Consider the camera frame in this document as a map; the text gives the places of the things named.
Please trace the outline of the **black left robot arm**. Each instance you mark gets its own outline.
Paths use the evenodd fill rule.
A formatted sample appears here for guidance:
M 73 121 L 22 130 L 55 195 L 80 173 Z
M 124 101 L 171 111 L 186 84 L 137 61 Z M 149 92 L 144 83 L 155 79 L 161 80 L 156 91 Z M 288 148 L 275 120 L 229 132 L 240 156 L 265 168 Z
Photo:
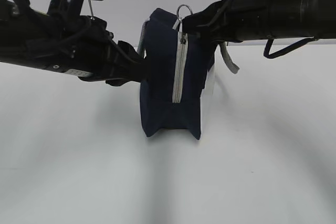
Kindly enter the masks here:
M 105 20 L 83 15 L 85 1 L 103 0 L 51 0 L 45 13 L 30 0 L 1 0 L 1 62 L 114 87 L 144 80 L 145 58 L 114 41 Z

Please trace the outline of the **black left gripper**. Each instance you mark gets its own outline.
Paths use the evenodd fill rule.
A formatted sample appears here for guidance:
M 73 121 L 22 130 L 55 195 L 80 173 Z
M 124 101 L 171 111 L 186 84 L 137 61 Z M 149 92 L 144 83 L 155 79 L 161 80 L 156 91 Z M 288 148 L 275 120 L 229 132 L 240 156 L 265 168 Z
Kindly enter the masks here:
M 107 23 L 97 17 L 81 16 L 56 38 L 26 41 L 26 59 L 33 68 L 113 87 L 140 83 L 148 75 L 146 60 L 128 42 L 116 43 Z

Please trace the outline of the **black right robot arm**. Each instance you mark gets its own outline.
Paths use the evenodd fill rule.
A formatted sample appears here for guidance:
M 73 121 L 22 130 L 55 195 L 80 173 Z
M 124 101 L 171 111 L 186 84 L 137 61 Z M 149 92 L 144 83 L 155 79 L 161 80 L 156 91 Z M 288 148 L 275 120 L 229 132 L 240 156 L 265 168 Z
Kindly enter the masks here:
M 335 38 L 335 0 L 220 0 L 183 19 L 183 31 L 213 42 Z

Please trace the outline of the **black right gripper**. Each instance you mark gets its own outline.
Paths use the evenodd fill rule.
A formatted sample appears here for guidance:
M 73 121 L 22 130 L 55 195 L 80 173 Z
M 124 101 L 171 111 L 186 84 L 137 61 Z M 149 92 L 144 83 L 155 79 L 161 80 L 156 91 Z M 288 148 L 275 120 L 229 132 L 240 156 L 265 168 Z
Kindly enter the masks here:
M 207 7 L 202 12 L 186 16 L 182 20 L 182 31 L 212 44 L 243 42 L 240 30 L 244 24 L 244 11 L 237 6 L 237 1 L 221 0 L 216 3 L 217 7 L 211 4 L 213 9 Z

